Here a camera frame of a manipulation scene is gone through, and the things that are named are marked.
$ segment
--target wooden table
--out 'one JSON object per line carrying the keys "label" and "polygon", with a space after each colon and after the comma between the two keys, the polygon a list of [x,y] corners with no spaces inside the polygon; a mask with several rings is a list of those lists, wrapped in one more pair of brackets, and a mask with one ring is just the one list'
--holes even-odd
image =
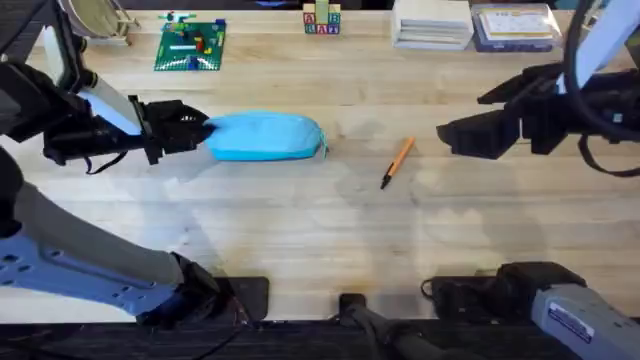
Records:
{"label": "wooden table", "polygon": [[[552,260],[613,305],[640,314],[638,180],[589,169],[575,139],[552,156],[515,146],[500,161],[450,155],[435,126],[489,107],[476,97],[522,68],[561,58],[398,50],[387,12],[345,12],[339,37],[308,36],[297,12],[199,12],[226,18],[220,72],[154,73],[159,12],[133,12],[131,48],[93,47],[90,68],[144,101],[182,99],[211,116],[246,109],[299,113],[328,133],[331,153],[304,161],[217,163],[206,149],[150,167],[143,152],[99,176],[59,168],[41,141],[4,144],[58,204],[136,244],[180,252],[210,270],[271,280],[269,319],[323,319],[343,292],[390,317],[430,316],[420,282],[521,260]],[[563,28],[567,13],[558,13]],[[31,62],[43,65],[42,49]],[[612,69],[631,66],[626,52]],[[383,172],[418,138],[385,191]],[[612,168],[637,148],[594,141]],[[115,308],[2,289],[1,322],[130,321]]]}

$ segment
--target green lego baseplate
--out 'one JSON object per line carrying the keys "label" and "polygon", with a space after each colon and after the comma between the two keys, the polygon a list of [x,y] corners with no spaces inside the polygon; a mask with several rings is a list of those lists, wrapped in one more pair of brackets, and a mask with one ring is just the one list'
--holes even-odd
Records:
{"label": "green lego baseplate", "polygon": [[[162,39],[156,54],[155,71],[220,70],[227,30],[224,20],[216,20],[215,23],[171,22],[165,24],[162,30]],[[204,41],[204,47],[201,50],[195,48],[198,37]]]}

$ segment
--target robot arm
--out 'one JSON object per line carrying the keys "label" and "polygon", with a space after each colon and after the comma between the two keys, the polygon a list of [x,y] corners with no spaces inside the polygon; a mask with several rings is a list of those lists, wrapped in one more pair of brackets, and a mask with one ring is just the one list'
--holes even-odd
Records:
{"label": "robot arm", "polygon": [[438,136],[452,153],[497,159],[522,136],[531,141],[532,153],[548,155],[568,134],[579,134],[580,152],[590,167],[620,177],[640,175],[640,169],[603,169],[587,143],[593,135],[614,144],[640,141],[638,70],[593,75],[640,24],[640,4],[634,0],[610,1],[578,47],[583,20],[592,3],[579,2],[562,64],[527,68],[478,98],[480,104],[505,103],[502,110],[438,127]]}
{"label": "robot arm", "polygon": [[441,319],[532,321],[584,360],[640,359],[640,326],[558,264],[505,264],[494,277],[443,276],[430,283]]}
{"label": "robot arm", "polygon": [[[212,133],[203,125],[207,116],[181,101],[126,99],[87,70],[80,56],[85,41],[71,32],[57,2],[48,4],[54,20],[45,43],[57,54],[57,71],[52,80],[25,64],[0,63],[0,135],[22,142],[43,133],[45,156],[64,165],[133,149],[144,149],[156,164],[164,154],[195,150]],[[113,305],[149,326],[233,308],[246,320],[266,316],[267,279],[214,278],[179,254],[92,226],[25,182],[2,147],[0,170],[0,285]]]}
{"label": "robot arm", "polygon": [[213,132],[208,117],[181,101],[143,104],[124,97],[82,60],[86,41],[67,15],[53,16],[44,43],[50,76],[26,64],[0,63],[0,135],[22,142],[44,134],[44,155],[66,161],[144,149],[150,164],[164,154],[195,150]]}

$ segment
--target label sticker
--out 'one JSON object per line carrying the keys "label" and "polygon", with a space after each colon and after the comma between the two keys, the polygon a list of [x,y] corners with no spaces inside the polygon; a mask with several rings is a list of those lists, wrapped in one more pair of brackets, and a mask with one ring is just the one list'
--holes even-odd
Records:
{"label": "label sticker", "polygon": [[556,303],[549,304],[549,317],[562,324],[562,326],[576,334],[587,344],[591,343],[591,340],[596,333],[591,326],[587,325],[584,321],[578,319],[575,315],[571,314]]}

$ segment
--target white box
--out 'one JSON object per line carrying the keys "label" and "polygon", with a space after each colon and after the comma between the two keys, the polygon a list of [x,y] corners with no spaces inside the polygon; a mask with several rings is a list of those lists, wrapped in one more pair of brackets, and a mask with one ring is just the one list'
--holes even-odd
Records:
{"label": "white box", "polygon": [[398,48],[464,50],[473,36],[467,1],[396,0],[391,43]]}

